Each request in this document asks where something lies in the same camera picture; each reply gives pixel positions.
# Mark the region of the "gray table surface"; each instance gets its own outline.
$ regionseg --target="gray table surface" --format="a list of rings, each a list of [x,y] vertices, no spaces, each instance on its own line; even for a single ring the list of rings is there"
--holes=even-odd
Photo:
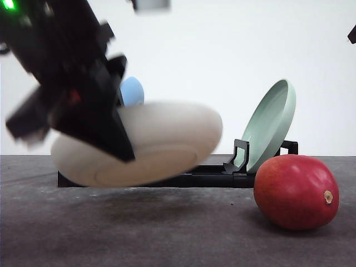
[[[1,156],[1,266],[356,266],[356,157],[320,159],[338,214],[290,232],[252,189],[57,188],[49,156]]]

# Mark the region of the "blue ball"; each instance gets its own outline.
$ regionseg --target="blue ball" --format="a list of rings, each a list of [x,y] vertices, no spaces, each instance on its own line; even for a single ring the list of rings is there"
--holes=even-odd
[[[127,78],[121,83],[120,90],[125,106],[142,105],[144,103],[144,88],[138,79],[134,77]]]

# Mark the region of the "black stand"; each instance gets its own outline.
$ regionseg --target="black stand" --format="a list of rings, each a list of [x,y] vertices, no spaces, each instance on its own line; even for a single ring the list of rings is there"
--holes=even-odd
[[[298,143],[284,141],[280,147],[287,149],[288,154],[298,154]],[[238,151],[244,151],[244,160],[239,167],[234,165]],[[232,187],[253,188],[255,174],[248,174],[246,167],[249,162],[250,144],[247,141],[235,139],[234,154],[228,163],[222,165],[199,165],[179,176],[140,187]],[[58,172],[58,187],[82,187],[66,179]]]

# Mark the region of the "light green plate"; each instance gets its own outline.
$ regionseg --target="light green plate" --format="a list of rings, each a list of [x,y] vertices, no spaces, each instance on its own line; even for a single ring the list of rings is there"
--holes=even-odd
[[[279,150],[293,120],[295,99],[294,87],[289,81],[280,80],[259,103],[241,138],[250,142],[248,173],[256,173]],[[238,151],[235,166],[243,161],[244,152]]]

